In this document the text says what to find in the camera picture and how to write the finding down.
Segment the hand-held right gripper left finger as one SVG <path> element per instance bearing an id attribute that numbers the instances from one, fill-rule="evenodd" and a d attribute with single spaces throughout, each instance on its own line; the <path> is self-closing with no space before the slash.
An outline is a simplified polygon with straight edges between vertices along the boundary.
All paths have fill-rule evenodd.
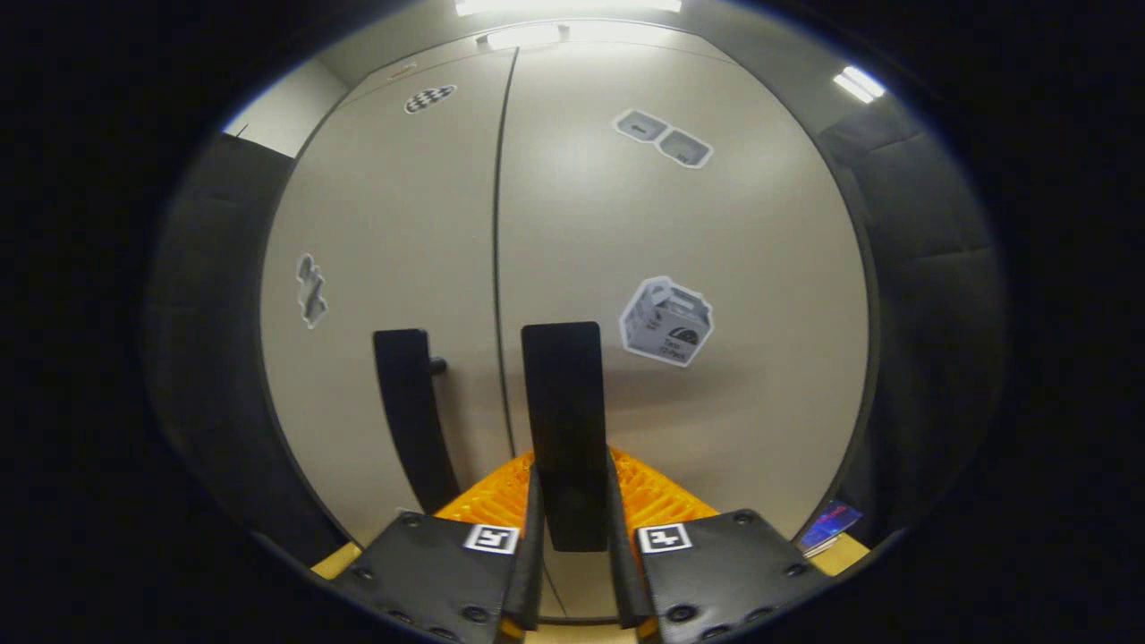
<path id="1" fill-rule="evenodd" d="M 405 511 L 327 557 L 327 582 L 377 618 L 445 643 L 520 643 L 539 627 L 545 519 L 534 453 L 437 513 Z"/>

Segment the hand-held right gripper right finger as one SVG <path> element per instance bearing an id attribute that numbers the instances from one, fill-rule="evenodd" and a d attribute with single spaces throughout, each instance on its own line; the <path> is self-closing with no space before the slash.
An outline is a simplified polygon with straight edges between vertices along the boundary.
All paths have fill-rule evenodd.
<path id="1" fill-rule="evenodd" d="M 608 520 L 618 623 L 639 643 L 741 637 L 834 587 L 757 511 L 720 513 L 616 448 Z"/>

